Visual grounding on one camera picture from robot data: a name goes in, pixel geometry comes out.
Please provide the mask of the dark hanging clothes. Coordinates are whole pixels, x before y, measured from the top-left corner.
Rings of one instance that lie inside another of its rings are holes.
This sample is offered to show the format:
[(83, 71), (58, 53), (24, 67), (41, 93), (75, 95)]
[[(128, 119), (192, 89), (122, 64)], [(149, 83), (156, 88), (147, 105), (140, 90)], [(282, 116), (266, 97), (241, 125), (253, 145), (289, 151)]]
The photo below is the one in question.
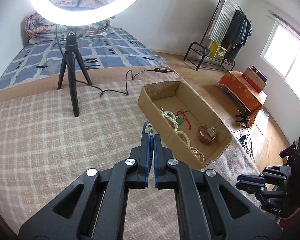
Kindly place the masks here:
[(236, 10), (229, 28), (221, 42), (221, 46), (227, 50), (224, 56), (226, 61), (234, 63), (251, 33), (251, 22), (248, 20), (243, 11)]

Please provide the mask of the window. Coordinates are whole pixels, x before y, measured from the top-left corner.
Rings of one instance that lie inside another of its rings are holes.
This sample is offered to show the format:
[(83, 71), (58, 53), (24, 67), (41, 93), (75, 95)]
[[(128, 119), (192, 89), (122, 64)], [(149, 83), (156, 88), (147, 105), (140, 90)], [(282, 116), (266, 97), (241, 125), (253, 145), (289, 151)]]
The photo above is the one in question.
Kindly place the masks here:
[(260, 54), (300, 101), (300, 32), (281, 16), (268, 10), (274, 25)]

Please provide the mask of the pink plaid blanket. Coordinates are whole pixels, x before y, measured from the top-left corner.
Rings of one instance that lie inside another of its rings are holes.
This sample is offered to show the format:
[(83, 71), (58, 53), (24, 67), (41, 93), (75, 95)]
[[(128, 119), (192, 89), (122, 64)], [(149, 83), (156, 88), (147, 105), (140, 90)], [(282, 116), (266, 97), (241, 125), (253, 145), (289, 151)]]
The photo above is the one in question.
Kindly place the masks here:
[(111, 168), (140, 144), (142, 87), (179, 76), (134, 67), (131, 79), (127, 70), (90, 71), (95, 87), (78, 87), (78, 117), (57, 76), (0, 91), (0, 239), (17, 239), (21, 225), (84, 171)]

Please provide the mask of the black clamp on floor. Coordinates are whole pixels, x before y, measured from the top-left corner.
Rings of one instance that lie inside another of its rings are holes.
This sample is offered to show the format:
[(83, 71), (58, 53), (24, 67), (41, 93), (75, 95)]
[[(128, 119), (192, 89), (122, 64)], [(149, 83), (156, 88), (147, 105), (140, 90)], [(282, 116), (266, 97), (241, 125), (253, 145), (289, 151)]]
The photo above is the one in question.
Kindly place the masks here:
[(239, 113), (235, 117), (237, 118), (236, 123), (243, 125), (245, 128), (250, 127), (250, 116), (247, 113)]

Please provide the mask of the yellow box on rack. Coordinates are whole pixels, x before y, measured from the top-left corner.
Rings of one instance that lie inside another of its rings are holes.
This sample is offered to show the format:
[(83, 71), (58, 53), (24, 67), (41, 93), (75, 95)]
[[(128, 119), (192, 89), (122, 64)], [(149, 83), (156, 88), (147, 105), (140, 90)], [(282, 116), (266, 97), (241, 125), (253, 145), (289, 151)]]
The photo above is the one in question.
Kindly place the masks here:
[(211, 51), (209, 57), (216, 60), (222, 60), (225, 57), (227, 52), (225, 48), (223, 48), (216, 42), (211, 43), (209, 50)]

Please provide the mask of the striped hanging cloth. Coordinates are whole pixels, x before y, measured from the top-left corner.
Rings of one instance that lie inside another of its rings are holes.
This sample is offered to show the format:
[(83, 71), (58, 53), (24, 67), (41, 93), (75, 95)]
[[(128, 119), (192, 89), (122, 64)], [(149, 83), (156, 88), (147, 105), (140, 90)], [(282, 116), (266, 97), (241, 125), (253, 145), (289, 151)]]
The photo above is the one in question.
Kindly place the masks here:
[(207, 37), (220, 44), (230, 27), (232, 18), (238, 9), (236, 0), (220, 0), (219, 6), (207, 31)]

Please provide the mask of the folded floral quilt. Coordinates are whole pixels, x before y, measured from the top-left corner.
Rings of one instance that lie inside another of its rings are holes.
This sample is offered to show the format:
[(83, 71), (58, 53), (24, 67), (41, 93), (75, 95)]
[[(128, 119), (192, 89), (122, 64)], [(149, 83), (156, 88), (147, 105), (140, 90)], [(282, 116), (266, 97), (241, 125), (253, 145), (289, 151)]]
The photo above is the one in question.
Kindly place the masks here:
[[(106, 0), (63, 0), (55, 3), (61, 9), (69, 7), (80, 8), (82, 10), (92, 10), (104, 7)], [(43, 18), (37, 12), (31, 14), (25, 22), (25, 33), (35, 40), (53, 40), (56, 36), (66, 36), (70, 31), (74, 31), (77, 36), (96, 36), (105, 33), (110, 28), (110, 20), (103, 20), (89, 25), (69, 26), (56, 24)]]

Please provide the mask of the black tripod stand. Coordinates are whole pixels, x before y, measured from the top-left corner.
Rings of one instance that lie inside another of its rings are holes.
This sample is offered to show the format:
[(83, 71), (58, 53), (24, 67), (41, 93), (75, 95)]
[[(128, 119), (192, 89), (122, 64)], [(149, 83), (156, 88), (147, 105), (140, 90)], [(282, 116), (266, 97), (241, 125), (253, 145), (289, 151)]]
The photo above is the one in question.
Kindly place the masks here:
[(58, 43), (59, 49), (63, 55), (62, 61), (61, 61), (61, 69), (59, 72), (57, 89), (62, 88), (65, 70), (67, 70), (72, 110), (73, 110), (74, 116), (78, 117), (79, 116), (79, 104), (78, 104), (77, 86), (76, 86), (76, 83), (77, 83), (76, 62), (78, 63), (78, 65), (81, 69), (81, 72), (83, 73), (83, 76), (85, 77), (86, 83), (88, 85), (92, 85), (92, 81), (91, 81), (88, 71), (84, 65), (82, 55), (79, 52), (76, 33), (74, 31), (70, 31), (67, 33), (64, 52), (62, 52), (61, 45), (58, 40), (57, 40), (57, 43)]

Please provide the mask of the stacked boxes on table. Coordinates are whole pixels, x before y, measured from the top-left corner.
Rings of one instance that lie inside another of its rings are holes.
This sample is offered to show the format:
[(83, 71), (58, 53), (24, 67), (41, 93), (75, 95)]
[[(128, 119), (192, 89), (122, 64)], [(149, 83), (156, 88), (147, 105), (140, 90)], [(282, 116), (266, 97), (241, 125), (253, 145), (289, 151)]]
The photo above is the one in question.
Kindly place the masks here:
[(261, 93), (267, 85), (268, 79), (255, 66), (248, 67), (245, 72), (242, 73), (242, 77), (258, 93)]

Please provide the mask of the black clothes rack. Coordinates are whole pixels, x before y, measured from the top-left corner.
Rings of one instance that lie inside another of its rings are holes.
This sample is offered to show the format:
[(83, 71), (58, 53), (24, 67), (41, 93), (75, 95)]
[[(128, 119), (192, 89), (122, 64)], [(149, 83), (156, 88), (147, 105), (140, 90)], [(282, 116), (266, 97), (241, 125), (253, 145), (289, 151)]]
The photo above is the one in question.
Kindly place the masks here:
[(252, 35), (252, 24), (236, 0), (218, 0), (200, 42), (192, 42), (183, 58), (195, 66), (232, 71), (236, 57)]

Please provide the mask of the brown cardboard box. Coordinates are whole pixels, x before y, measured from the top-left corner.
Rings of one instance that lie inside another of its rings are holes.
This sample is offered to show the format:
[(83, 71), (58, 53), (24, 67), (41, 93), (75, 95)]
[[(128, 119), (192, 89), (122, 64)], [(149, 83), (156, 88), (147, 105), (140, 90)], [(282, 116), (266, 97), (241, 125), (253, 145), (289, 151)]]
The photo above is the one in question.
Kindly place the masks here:
[[(138, 104), (173, 156), (192, 169), (200, 170), (217, 160), (233, 140), (217, 113), (184, 82), (144, 85)], [(216, 129), (216, 138), (210, 146), (197, 138), (201, 125)]]

